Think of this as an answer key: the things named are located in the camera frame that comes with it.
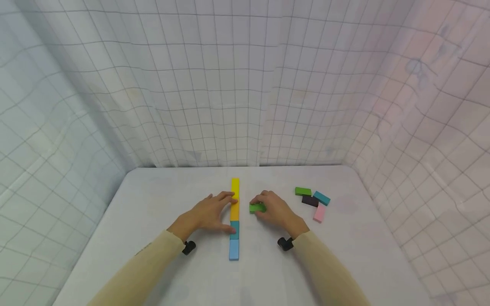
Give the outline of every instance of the yellow block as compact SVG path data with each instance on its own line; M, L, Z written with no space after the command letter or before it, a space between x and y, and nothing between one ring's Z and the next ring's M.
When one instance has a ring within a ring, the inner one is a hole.
M230 221L239 221L240 218L240 201L231 204Z
M231 179L231 191L235 193L233 196L234 199L238 199L240 197L240 179L238 177Z

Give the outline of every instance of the beige sleeve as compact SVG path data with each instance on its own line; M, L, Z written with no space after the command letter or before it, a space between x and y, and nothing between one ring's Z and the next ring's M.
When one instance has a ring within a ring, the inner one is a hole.
M324 305L370 305L349 271L312 231L299 235L293 245Z
M182 240L163 231L152 243L133 256L88 305L142 305L167 265L184 247Z

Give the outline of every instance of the black wrist strap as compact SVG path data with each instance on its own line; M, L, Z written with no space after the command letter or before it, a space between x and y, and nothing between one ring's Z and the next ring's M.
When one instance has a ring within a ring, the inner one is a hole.
M189 241L189 242L184 242L185 248L182 250L182 253L184 253L185 256L189 255L190 252L192 252L193 249L196 248L196 243L194 241Z
M293 245L293 238L289 238L288 240L286 240L284 237L281 237L278 241L277 241L277 244L281 247L281 249L285 252L285 251L289 251L290 249L292 249L294 247Z

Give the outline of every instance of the green block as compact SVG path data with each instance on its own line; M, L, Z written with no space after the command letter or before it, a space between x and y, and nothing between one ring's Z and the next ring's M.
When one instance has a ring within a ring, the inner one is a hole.
M294 193L296 195L309 195L309 196L311 196L311 189L296 187L296 189L294 190Z
M266 206L262 202L255 203L255 204L250 204L249 205L249 209L250 209L250 213L254 213L254 212L257 212L257 211L259 211L259 212L266 212L266 210L267 210Z
M239 221L230 221L230 225L237 230L236 233L230 235L230 239L238 239L240 233L240 222Z

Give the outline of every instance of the white curtain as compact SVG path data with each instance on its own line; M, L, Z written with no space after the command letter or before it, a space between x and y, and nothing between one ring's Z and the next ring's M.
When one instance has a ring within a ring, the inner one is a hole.
M2 2L0 305L50 305L135 167L325 164L359 173L436 304L489 305L489 8Z

